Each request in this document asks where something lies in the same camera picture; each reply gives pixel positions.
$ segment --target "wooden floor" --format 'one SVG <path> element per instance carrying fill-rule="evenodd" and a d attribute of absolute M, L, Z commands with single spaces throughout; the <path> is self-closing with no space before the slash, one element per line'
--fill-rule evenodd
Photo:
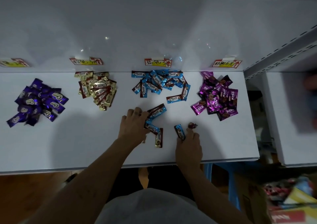
<path fill-rule="evenodd" d="M 220 169 L 215 174 L 226 176 Z M 64 181 L 74 172 L 55 172 L 0 176 L 0 224 L 18 224 L 25 221 L 63 186 Z M 148 185 L 147 168 L 139 169 L 139 179 L 144 188 Z M 226 193 L 223 180 L 212 176 L 213 183 Z"/>

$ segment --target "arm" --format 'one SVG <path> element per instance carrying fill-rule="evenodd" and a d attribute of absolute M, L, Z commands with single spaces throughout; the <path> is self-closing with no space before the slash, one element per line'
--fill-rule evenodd
<path fill-rule="evenodd" d="M 125 159 L 149 132 L 143 127 L 147 116 L 148 113 L 138 107 L 128 110 L 127 116 L 122 117 L 118 139 L 42 206 L 27 224 L 93 224 L 108 199 Z"/>
<path fill-rule="evenodd" d="M 199 168 L 203 157 L 199 134 L 187 129 L 186 139 L 177 140 L 176 162 L 191 187 L 198 209 L 218 224 L 251 224 L 204 176 Z"/>

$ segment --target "hand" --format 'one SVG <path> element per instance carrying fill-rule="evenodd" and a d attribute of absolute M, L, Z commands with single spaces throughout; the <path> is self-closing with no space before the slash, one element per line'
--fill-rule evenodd
<path fill-rule="evenodd" d="M 143 112 L 139 107 L 129 109 L 126 116 L 121 119 L 118 138 L 126 137 L 134 146 L 139 145 L 150 132 L 144 128 L 148 115 L 148 112 Z"/>
<path fill-rule="evenodd" d="M 182 141 L 177 139 L 177 146 L 175 151 L 176 163 L 181 172 L 188 172 L 191 170 L 199 170 L 203 152 L 200 146 L 199 134 L 187 128 L 186 139 Z"/>
<path fill-rule="evenodd" d="M 314 91 L 317 90 L 317 75 L 312 75 L 307 77 L 304 80 L 304 87 L 306 88 L 306 90 L 308 91 Z M 312 121 L 312 125 L 315 129 L 317 129 L 317 118 L 313 119 Z"/>

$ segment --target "person's left hand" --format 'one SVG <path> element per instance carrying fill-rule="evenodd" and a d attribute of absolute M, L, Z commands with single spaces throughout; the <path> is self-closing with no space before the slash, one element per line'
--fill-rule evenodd
<path fill-rule="evenodd" d="M 139 107 L 134 110 L 129 109 L 126 116 L 121 119 L 118 138 L 126 137 L 133 145 L 139 145 L 145 139 L 145 135 L 150 132 L 144 128 L 148 115 L 148 112 L 143 112 Z"/>

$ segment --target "pile of purple candy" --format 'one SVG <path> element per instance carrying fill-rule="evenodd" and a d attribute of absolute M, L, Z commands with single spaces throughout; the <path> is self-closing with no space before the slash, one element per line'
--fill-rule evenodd
<path fill-rule="evenodd" d="M 238 114 L 238 90 L 228 88 L 232 84 L 229 76 L 217 80 L 213 72 L 203 71 L 200 74 L 204 77 L 198 92 L 201 100 L 191 106 L 195 114 L 199 115 L 207 109 L 208 115 L 217 114 L 220 121 Z"/>
<path fill-rule="evenodd" d="M 57 114 L 61 114 L 65 107 L 62 106 L 68 101 L 61 94 L 61 88 L 51 88 L 40 79 L 35 78 L 31 86 L 27 86 L 14 101 L 18 106 L 18 114 L 7 121 L 10 127 L 18 122 L 25 122 L 34 126 L 40 115 L 43 114 L 50 121 L 54 121 Z"/>

